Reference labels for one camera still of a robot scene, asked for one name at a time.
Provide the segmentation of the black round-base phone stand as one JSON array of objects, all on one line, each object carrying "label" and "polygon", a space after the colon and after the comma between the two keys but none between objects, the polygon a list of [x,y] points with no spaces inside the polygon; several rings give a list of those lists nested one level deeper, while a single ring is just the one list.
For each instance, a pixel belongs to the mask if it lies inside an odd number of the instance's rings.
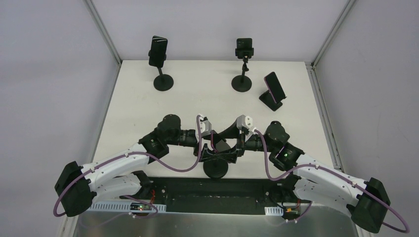
[{"label": "black round-base phone stand", "polygon": [[223,159],[215,159],[203,162],[204,173],[211,179],[221,179],[228,172],[228,162]]}]

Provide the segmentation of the purple phone with black screen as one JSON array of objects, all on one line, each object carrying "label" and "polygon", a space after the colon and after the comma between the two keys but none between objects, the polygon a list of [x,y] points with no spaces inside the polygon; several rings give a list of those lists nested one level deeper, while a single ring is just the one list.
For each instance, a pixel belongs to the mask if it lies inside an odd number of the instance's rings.
[{"label": "purple phone with black screen", "polygon": [[225,150],[230,149],[230,146],[228,145],[228,143],[226,142],[226,140],[225,140],[225,139],[223,139],[223,138],[221,138],[221,137],[218,135],[218,133],[216,133],[216,134],[217,134],[217,137],[218,137],[218,139],[219,139],[219,142],[218,142],[218,144],[217,144],[218,152],[222,152],[222,151],[225,151]]}]

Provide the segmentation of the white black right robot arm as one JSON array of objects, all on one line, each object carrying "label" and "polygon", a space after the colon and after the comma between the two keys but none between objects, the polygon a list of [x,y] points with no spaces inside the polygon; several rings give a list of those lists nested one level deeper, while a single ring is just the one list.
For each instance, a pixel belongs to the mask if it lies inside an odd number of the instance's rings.
[{"label": "white black right robot arm", "polygon": [[288,142],[290,136],[279,121],[272,121],[264,133],[252,119],[241,116],[229,128],[210,134],[214,148],[225,139],[236,139],[239,151],[264,153],[269,180],[281,181],[281,198],[316,202],[351,218],[360,228],[377,234],[390,206],[383,183],[375,178],[366,181],[325,166]]}]

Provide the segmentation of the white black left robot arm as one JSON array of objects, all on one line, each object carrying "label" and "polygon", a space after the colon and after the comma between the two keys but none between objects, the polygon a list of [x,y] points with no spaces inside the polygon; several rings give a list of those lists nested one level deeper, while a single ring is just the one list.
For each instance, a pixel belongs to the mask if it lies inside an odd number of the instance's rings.
[{"label": "white black left robot arm", "polygon": [[[193,170],[202,158],[203,137],[211,132],[211,123],[206,116],[198,114],[195,126],[192,130],[181,130],[180,117],[169,114],[152,132],[113,157],[83,165],[76,161],[68,163],[54,186],[58,199],[53,215],[74,217],[98,201],[119,196],[146,199],[151,192],[151,182],[142,168],[153,162],[179,173]],[[196,161],[186,169],[163,162],[161,159],[169,153],[169,144],[197,148]]]}]

